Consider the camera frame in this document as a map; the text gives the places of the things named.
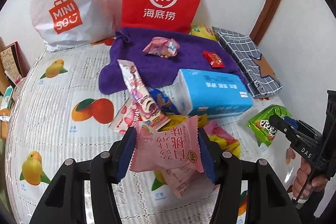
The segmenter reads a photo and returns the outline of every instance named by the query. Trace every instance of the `wooden door frame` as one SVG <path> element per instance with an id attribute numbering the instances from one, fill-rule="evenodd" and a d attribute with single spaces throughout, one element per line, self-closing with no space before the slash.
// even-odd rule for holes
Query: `wooden door frame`
<path id="1" fill-rule="evenodd" d="M 258 45 L 265 35 L 281 0 L 266 0 L 262 11 L 250 33 L 252 41 Z"/>

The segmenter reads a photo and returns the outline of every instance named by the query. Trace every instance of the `red logo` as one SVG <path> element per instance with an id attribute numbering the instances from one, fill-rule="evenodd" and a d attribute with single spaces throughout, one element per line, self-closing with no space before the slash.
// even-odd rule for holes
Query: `red logo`
<path id="1" fill-rule="evenodd" d="M 83 24 L 79 9 L 73 0 L 56 0 L 55 7 L 49 10 L 57 34 Z"/>

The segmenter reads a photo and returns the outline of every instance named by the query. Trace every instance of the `plaid cloth bag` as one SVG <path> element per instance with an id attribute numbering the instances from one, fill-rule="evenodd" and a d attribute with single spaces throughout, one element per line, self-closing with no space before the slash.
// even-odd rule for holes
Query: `plaid cloth bag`
<path id="1" fill-rule="evenodd" d="M 253 98 L 267 98 L 281 91 L 278 78 L 249 36 L 216 27 L 213 30 L 221 46 L 246 76 Z"/>

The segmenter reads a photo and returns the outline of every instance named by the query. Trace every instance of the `mattress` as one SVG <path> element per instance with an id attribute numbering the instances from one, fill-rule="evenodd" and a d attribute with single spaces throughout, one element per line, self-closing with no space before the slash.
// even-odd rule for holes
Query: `mattress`
<path id="1" fill-rule="evenodd" d="M 79 117 L 74 108 L 80 102 L 109 100 L 109 115 L 115 116 L 129 98 L 128 91 L 111 95 L 99 92 L 98 77 L 110 62 L 110 47 L 88 45 L 60 52 L 43 51 L 28 73 L 15 104 L 6 142 L 5 174 L 11 207 L 18 223 L 29 223 L 43 192 L 62 163 L 73 158 L 77 162 L 91 160 L 109 150 L 123 135 L 109 129 L 111 117 L 96 120 L 95 110 Z M 162 88 L 174 102 L 176 90 Z M 278 96 L 269 101 L 254 100 L 251 109 L 238 117 L 218 120 L 218 123 L 241 142 L 241 158 L 256 161 L 265 158 L 285 187 L 295 177 L 299 162 L 285 164 L 289 142 L 278 133 L 268 148 L 258 147 L 254 134 L 245 126 L 247 120 L 271 104 L 282 105 Z M 43 179 L 38 185 L 26 181 L 22 172 L 29 160 L 40 161 Z M 152 191 L 155 174 L 128 171 L 118 185 L 113 185 L 115 200 L 123 223 L 208 223 L 216 202 L 218 188 L 204 175 L 197 176 L 181 199 L 163 185 Z M 243 182 L 242 191 L 247 189 Z M 90 182 L 85 182 L 87 223 L 94 223 Z M 245 213 L 238 223 L 244 223 Z"/>

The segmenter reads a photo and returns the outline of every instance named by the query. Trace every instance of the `blue snack wrapper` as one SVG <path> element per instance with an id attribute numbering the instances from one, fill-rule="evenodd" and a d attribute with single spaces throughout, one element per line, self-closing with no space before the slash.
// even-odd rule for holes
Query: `blue snack wrapper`
<path id="1" fill-rule="evenodd" d="M 164 92 L 153 88 L 147 88 L 147 90 L 163 112 L 180 115 L 180 112 Z"/>

